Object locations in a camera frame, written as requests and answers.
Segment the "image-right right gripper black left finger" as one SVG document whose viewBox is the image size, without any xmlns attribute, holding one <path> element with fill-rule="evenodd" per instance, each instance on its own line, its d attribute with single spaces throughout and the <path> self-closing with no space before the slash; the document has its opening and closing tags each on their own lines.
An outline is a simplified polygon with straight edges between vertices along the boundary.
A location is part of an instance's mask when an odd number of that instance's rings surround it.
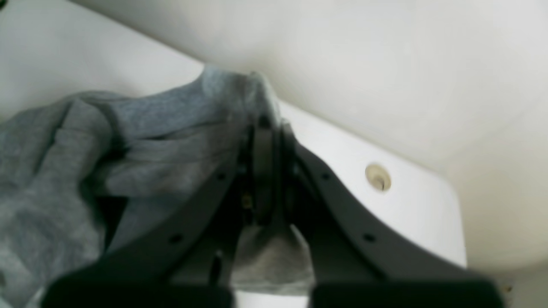
<svg viewBox="0 0 548 308">
<path fill-rule="evenodd" d="M 44 308 L 231 308 L 243 226 L 266 225 L 275 206 L 277 127 L 260 118 L 237 152 L 149 233 L 54 282 Z"/>
</svg>

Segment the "right gripper black image-right right finger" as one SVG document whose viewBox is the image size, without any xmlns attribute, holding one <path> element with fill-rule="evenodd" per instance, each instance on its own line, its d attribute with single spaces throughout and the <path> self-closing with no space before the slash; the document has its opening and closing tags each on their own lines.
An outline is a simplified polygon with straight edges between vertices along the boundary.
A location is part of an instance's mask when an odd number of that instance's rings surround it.
<svg viewBox="0 0 548 308">
<path fill-rule="evenodd" d="M 376 218 L 333 170 L 280 129 L 286 214 L 313 262 L 310 308 L 501 308 L 495 285 Z"/>
</svg>

